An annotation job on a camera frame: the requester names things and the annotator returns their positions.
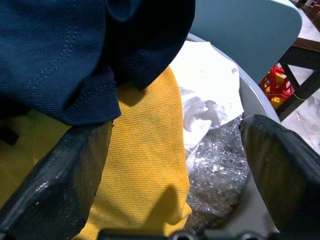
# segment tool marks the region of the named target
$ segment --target yellow fabric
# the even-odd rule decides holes
[[[167,68],[144,91],[122,85],[117,95],[122,115],[114,121],[102,180],[76,239],[96,240],[103,228],[168,235],[191,213],[182,106],[172,71]],[[9,126],[20,138],[14,146],[0,143],[0,207],[69,128],[36,111]]]

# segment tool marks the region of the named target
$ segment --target tiled floor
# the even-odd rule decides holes
[[[302,30],[299,34],[305,39],[320,42],[320,33],[311,21],[301,11]],[[311,74],[312,70],[297,66],[290,66],[291,71],[299,84],[302,84]],[[282,125],[298,133],[318,154],[320,154],[320,90],[291,113]]]

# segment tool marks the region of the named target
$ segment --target bubble wrap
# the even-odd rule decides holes
[[[247,183],[249,166],[238,129],[239,116],[210,130],[199,143],[187,203],[192,208],[185,228],[195,232],[211,229],[233,212]]]

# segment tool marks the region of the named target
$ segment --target light blue chair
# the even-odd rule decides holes
[[[222,50],[259,83],[301,26],[299,11],[288,0],[197,0],[190,32]]]

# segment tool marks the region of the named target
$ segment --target clothing pile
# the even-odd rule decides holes
[[[243,112],[237,66],[185,42],[194,13],[194,0],[1,2],[0,208],[70,127],[113,121],[75,239],[185,226],[186,159],[191,173],[207,132]]]

